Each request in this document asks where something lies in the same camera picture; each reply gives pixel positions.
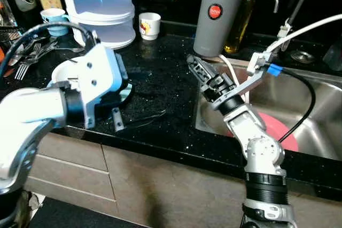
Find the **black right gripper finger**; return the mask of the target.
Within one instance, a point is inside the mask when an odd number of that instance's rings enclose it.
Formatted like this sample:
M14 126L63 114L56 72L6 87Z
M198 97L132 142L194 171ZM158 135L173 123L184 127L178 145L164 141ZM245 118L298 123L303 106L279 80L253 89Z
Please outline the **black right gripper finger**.
M202 60L195 55L186 55L186 64L200 84L206 84L207 76L205 68L202 65Z
M202 65L203 65L203 67L205 68L205 71L206 71L207 82L206 82L206 84L200 84L200 86L201 87L216 87L216 84L214 82L214 79L216 77L216 73L215 73L215 71L213 71L213 66L208 64L204 60L202 60Z

